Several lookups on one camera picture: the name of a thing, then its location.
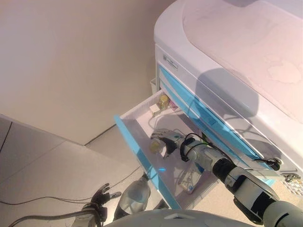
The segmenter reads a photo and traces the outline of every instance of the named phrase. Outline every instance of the gray floor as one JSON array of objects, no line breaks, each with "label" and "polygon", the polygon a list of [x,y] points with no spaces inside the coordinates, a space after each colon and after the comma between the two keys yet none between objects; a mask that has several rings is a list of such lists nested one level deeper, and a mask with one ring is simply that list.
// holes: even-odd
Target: gray floor
[{"label": "gray floor", "polygon": [[[1,122],[7,128],[7,122]],[[0,133],[0,144],[3,136]],[[47,133],[12,124],[9,136],[0,153],[0,200],[20,202],[41,196],[81,199],[90,197],[101,185],[111,185],[124,179],[139,167],[135,156],[124,142],[117,127],[112,128],[87,147],[75,145]],[[138,179],[139,168],[114,191],[123,191]],[[160,200],[151,186],[148,209]],[[280,182],[273,188],[281,199],[303,207],[302,199],[291,194]],[[221,216],[250,223],[235,207],[232,195],[223,184],[216,186],[196,207]],[[107,203],[108,219],[112,221],[117,200]],[[56,215],[78,211],[83,204],[44,199],[18,206],[0,204],[0,226],[8,226],[25,215]],[[23,227],[70,227],[73,219],[61,221],[25,221]]]}]

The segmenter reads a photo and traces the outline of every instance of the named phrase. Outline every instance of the beige wall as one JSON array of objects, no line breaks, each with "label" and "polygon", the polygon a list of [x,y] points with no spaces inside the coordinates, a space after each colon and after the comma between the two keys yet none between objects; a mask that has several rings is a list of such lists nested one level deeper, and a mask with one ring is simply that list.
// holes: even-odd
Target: beige wall
[{"label": "beige wall", "polygon": [[0,2],[0,114],[85,144],[151,94],[173,0]]}]

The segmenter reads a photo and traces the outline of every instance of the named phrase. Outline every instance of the drawer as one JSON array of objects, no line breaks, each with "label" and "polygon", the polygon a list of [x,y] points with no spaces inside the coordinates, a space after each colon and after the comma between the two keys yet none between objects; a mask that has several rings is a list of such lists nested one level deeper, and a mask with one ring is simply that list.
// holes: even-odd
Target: drawer
[{"label": "drawer", "polygon": [[163,91],[159,91],[115,120],[124,139],[130,146],[138,161],[153,184],[173,209],[193,208],[207,193],[218,184],[217,178],[204,171],[192,194],[187,194],[179,185],[182,173],[191,164],[183,162],[176,150],[163,159],[160,153],[151,153],[150,136],[155,129],[180,130],[184,134],[199,133],[199,129],[181,110],[168,108],[153,117],[149,106],[157,103]]}]

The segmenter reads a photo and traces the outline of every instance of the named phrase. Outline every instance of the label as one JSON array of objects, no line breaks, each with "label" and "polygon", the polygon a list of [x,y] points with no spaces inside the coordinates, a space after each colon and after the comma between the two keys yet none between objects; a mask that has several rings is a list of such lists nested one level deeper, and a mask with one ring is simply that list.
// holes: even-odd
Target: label
[{"label": "label", "polygon": [[165,54],[163,55],[163,60],[167,61],[167,63],[170,64],[175,69],[178,69],[178,65],[172,59],[170,59],[167,55],[165,55]]}]

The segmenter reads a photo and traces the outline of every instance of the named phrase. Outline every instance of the water bottle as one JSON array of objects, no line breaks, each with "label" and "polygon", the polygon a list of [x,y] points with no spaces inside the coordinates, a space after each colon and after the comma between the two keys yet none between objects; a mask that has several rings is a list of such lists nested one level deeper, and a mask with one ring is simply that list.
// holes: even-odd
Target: water bottle
[{"label": "water bottle", "polygon": [[114,221],[124,216],[144,211],[151,195],[148,176],[144,174],[138,181],[132,182],[123,192],[115,210]]}]

